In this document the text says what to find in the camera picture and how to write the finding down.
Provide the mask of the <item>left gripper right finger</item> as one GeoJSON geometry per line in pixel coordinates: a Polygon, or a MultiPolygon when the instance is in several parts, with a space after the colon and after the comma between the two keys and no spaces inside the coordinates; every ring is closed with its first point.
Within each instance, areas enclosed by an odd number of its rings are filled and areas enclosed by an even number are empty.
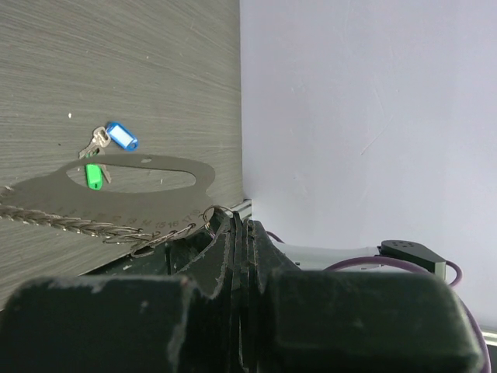
{"type": "Polygon", "coordinates": [[[257,221],[242,229],[241,355],[251,372],[483,372],[485,341],[451,286],[360,257],[301,270],[257,221]]]}

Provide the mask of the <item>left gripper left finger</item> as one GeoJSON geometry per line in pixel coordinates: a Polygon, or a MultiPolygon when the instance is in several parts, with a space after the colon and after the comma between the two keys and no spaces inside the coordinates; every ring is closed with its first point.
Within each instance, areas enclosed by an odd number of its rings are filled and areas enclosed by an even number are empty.
{"type": "Polygon", "coordinates": [[[45,277],[1,324],[3,372],[238,372],[235,250],[241,222],[175,276],[45,277]]]}

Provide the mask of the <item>key with green tag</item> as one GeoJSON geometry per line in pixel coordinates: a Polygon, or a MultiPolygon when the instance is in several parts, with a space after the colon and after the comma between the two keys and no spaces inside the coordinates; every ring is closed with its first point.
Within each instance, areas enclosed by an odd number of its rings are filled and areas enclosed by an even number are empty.
{"type": "MultiPolygon", "coordinates": [[[[95,148],[93,151],[81,151],[78,155],[80,159],[89,158],[94,155],[104,155],[103,148],[95,148]]],[[[104,182],[111,183],[112,178],[106,165],[103,164],[86,164],[85,165],[86,183],[92,190],[100,190],[104,182]]]]}

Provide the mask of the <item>key with blue tag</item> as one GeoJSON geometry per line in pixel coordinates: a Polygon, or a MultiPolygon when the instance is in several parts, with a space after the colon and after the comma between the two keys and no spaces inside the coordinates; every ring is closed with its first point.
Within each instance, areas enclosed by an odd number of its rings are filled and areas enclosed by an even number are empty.
{"type": "Polygon", "coordinates": [[[112,141],[129,152],[137,150],[139,146],[138,138],[118,122],[109,122],[105,127],[97,127],[93,135],[100,148],[107,147],[112,141]]]}

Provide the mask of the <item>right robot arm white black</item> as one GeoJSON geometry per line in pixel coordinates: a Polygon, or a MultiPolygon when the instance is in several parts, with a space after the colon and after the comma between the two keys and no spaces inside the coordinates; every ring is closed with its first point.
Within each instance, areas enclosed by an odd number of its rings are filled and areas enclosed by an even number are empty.
{"type": "Polygon", "coordinates": [[[401,239],[384,240],[379,246],[359,249],[323,249],[292,246],[272,232],[273,244],[297,266],[305,270],[324,270],[331,265],[360,257],[387,257],[414,263],[432,274],[445,278],[446,260],[426,246],[401,239]]]}

